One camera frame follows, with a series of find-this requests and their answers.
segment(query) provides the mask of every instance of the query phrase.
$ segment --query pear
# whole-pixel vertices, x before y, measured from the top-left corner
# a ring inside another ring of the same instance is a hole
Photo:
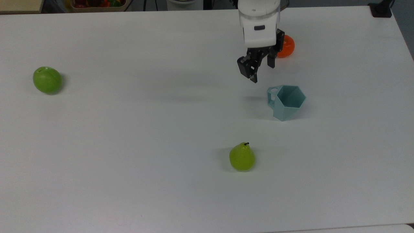
[[[256,158],[249,143],[242,142],[230,151],[230,163],[238,171],[245,172],[253,167]]]

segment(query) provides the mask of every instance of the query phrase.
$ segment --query orange fruit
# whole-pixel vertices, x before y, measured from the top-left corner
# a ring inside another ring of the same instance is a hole
[[[293,53],[295,49],[295,42],[293,41],[292,37],[285,35],[283,40],[283,49],[282,51],[277,53],[278,58],[285,58]]]

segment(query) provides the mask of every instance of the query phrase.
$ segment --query light blue cup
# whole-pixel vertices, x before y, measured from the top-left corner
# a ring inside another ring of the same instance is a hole
[[[291,118],[303,105],[306,96],[298,86],[280,85],[267,90],[267,104],[280,121]]]

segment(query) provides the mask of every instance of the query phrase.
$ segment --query floor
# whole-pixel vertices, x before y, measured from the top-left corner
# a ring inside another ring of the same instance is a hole
[[[168,0],[157,0],[158,10],[167,10]],[[363,6],[380,0],[290,0],[289,7]],[[142,11],[144,0],[133,0],[132,11]],[[214,10],[235,9],[230,0],[214,0]],[[155,11],[155,0],[147,0],[146,11]],[[414,0],[396,0],[392,12],[414,59]]]

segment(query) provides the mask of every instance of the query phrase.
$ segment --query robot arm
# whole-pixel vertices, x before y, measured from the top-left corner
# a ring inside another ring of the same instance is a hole
[[[274,68],[277,53],[283,48],[284,32],[277,29],[280,0],[239,0],[238,10],[248,49],[237,64],[242,75],[257,83],[262,59],[267,56],[267,65]]]

